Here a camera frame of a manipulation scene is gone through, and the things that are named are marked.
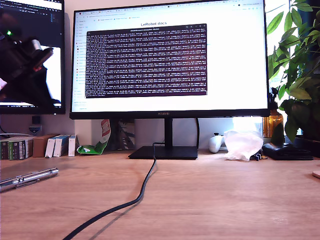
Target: huawei logo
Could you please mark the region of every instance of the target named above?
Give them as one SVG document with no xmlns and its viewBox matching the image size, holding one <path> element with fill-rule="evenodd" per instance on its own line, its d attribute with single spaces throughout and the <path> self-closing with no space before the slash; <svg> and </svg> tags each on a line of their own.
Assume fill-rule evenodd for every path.
<svg viewBox="0 0 320 240">
<path fill-rule="evenodd" d="M 169 114 L 170 114 L 169 112 L 158 112 L 159 116 L 163 116 L 163 115 L 168 116 Z"/>
</svg>

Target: terminal window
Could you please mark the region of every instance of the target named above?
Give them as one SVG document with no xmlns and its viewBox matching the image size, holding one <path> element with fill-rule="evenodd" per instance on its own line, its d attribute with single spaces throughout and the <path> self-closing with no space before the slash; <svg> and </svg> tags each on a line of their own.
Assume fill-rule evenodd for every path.
<svg viewBox="0 0 320 240">
<path fill-rule="evenodd" d="M 85 97 L 206 95 L 207 25 L 88 31 Z"/>
</svg>

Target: wooden desk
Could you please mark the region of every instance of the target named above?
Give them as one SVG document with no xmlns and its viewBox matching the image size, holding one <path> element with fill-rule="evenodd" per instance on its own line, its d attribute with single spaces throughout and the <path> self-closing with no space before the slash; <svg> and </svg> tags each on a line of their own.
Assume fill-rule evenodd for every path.
<svg viewBox="0 0 320 240">
<path fill-rule="evenodd" d="M 2 160 L 1 179 L 57 167 L 57 177 L 2 193 L 1 240 L 61 240 L 133 200 L 152 160 L 128 153 Z M 75 240 L 311 240 L 320 236 L 320 170 L 313 161 L 158 160 L 139 205 Z"/>
</svg>

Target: black cable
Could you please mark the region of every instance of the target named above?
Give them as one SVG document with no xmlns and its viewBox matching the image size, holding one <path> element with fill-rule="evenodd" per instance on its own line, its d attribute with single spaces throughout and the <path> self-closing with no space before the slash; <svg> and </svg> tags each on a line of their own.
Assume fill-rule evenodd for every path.
<svg viewBox="0 0 320 240">
<path fill-rule="evenodd" d="M 7 132 L 5 130 L 2 129 L 1 125 L 0 125 L 0 130 L 4 133 L 4 134 L 7 134 Z M 2 135 L 4 138 L 8 139 L 10 138 L 9 135 L 5 136 L 5 135 Z"/>
<path fill-rule="evenodd" d="M 71 233 L 69 233 L 68 236 L 66 236 L 63 240 L 72 239 L 75 235 L 80 233 L 83 229 L 85 229 L 89 225 L 93 224 L 94 222 L 98 221 L 99 219 L 105 217 L 106 215 L 111 214 L 111 213 L 113 213 L 115 211 L 118 211 L 120 209 L 124 209 L 126 207 L 129 207 L 129 206 L 131 206 L 133 204 L 136 204 L 137 202 L 139 202 L 141 200 L 141 198 L 143 197 L 143 195 L 145 193 L 145 188 L 146 188 L 148 179 L 150 177 L 150 174 L 151 174 L 152 170 L 154 169 L 154 167 L 156 165 L 156 162 L 157 162 L 157 159 L 155 157 L 155 155 L 156 155 L 156 153 L 155 153 L 155 151 L 156 151 L 155 144 L 163 144 L 163 143 L 162 142 L 155 142 L 155 143 L 152 144 L 152 146 L 153 146 L 153 164 L 152 164 L 149 172 L 147 173 L 147 175 L 144 178 L 144 181 L 143 181 L 142 186 L 141 186 L 140 194 L 138 195 L 138 197 L 135 200 L 126 202 L 126 203 L 121 204 L 119 206 L 115 206 L 113 208 L 110 208 L 109 210 L 106 210 L 106 211 L 94 216 L 93 218 L 89 219 L 88 221 L 86 221 L 82 225 L 78 226 L 75 230 L 73 230 Z"/>
<path fill-rule="evenodd" d="M 199 138 L 200 138 L 200 127 L 199 127 L 199 119 L 195 119 L 196 122 L 196 147 L 199 149 Z"/>
</svg>

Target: silver tool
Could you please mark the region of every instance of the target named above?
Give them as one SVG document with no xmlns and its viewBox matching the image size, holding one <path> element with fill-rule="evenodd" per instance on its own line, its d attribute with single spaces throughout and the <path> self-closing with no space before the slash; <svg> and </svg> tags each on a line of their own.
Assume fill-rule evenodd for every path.
<svg viewBox="0 0 320 240">
<path fill-rule="evenodd" d="M 54 177 L 58 174 L 58 168 L 49 168 L 43 171 L 32 172 L 24 176 L 16 176 L 0 181 L 0 193 L 10 190 L 18 189 L 31 184 L 35 184 L 41 180 Z"/>
</svg>

